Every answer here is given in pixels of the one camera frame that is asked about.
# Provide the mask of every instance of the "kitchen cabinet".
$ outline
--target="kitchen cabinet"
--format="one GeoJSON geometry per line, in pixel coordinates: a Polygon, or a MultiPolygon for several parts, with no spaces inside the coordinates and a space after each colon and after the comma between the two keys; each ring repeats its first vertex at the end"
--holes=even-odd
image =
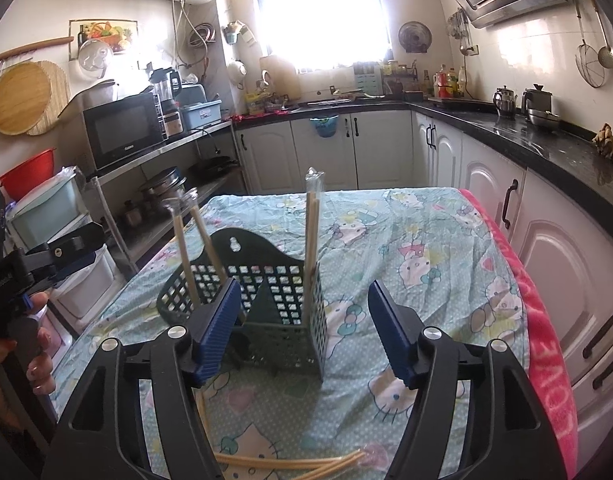
{"type": "Polygon", "coordinates": [[[252,194],[304,191],[293,134],[288,121],[236,132],[252,194]]]}
{"type": "Polygon", "coordinates": [[[332,137],[320,137],[311,119],[291,121],[291,130],[301,175],[313,166],[326,173],[327,190],[358,189],[350,115],[338,117],[332,137]]]}
{"type": "Polygon", "coordinates": [[[569,197],[527,171],[511,246],[560,340],[579,413],[581,466],[613,425],[613,325],[591,344],[613,314],[613,240],[569,197]]]}
{"type": "Polygon", "coordinates": [[[431,186],[459,187],[462,164],[462,132],[453,126],[433,121],[429,130],[433,150],[431,186]]]}
{"type": "Polygon", "coordinates": [[[433,181],[433,147],[429,132],[433,120],[426,115],[413,113],[413,187],[429,187],[433,181]]]}
{"type": "Polygon", "coordinates": [[[362,112],[351,121],[358,188],[413,187],[411,112],[362,112]]]}
{"type": "Polygon", "coordinates": [[[520,207],[524,173],[505,156],[463,136],[460,185],[477,198],[507,238],[511,237],[520,207]]]}

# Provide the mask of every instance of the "blue bucket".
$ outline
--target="blue bucket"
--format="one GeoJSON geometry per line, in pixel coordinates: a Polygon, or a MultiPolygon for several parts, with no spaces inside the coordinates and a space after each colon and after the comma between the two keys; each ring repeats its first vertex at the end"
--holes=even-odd
{"type": "Polygon", "coordinates": [[[338,116],[327,117],[324,119],[311,119],[311,124],[314,125],[316,133],[326,139],[333,137],[338,129],[338,116]]]}

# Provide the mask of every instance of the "black countertop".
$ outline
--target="black countertop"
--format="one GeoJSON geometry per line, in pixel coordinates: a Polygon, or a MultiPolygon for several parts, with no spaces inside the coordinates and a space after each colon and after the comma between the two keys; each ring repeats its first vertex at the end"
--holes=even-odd
{"type": "Polygon", "coordinates": [[[476,105],[480,111],[460,111],[440,109],[427,102],[343,104],[299,108],[288,114],[246,120],[236,128],[371,110],[413,110],[462,130],[522,167],[540,174],[571,197],[613,237],[613,163],[600,156],[589,140],[562,130],[546,133],[519,115],[512,120],[499,118],[491,107],[483,104],[476,105]]]}

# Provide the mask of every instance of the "cutting board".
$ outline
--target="cutting board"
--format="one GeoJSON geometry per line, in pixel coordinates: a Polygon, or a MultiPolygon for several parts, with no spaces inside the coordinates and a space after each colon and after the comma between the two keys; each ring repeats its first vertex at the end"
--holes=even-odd
{"type": "Polygon", "coordinates": [[[0,133],[19,135],[32,129],[51,99],[51,83],[40,65],[23,62],[0,76],[0,133]]]}
{"type": "Polygon", "coordinates": [[[57,122],[58,115],[66,107],[71,94],[66,73],[55,63],[39,61],[38,65],[48,75],[51,83],[51,99],[40,117],[38,124],[32,127],[27,134],[36,136],[45,134],[57,122]]]}
{"type": "Polygon", "coordinates": [[[260,58],[260,69],[269,72],[276,94],[288,95],[290,101],[302,97],[298,72],[293,63],[271,54],[260,58]]]}

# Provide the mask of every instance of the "metal screw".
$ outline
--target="metal screw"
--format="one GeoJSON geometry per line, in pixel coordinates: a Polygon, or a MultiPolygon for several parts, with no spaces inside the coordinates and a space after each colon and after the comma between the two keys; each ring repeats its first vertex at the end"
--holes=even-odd
{"type": "Polygon", "coordinates": [[[506,352],[507,344],[502,339],[494,339],[491,341],[491,348],[496,352],[506,352]]]}
{"type": "Polygon", "coordinates": [[[172,326],[167,334],[171,339],[179,339],[186,334],[186,329],[183,326],[172,326]]]}
{"type": "Polygon", "coordinates": [[[110,352],[111,350],[115,350],[118,347],[118,340],[113,339],[112,337],[105,339],[102,343],[102,350],[105,352],[110,352]]]}
{"type": "Polygon", "coordinates": [[[428,326],[427,328],[425,328],[423,334],[427,339],[435,340],[440,339],[442,337],[442,332],[440,332],[440,329],[434,326],[428,326]]]}

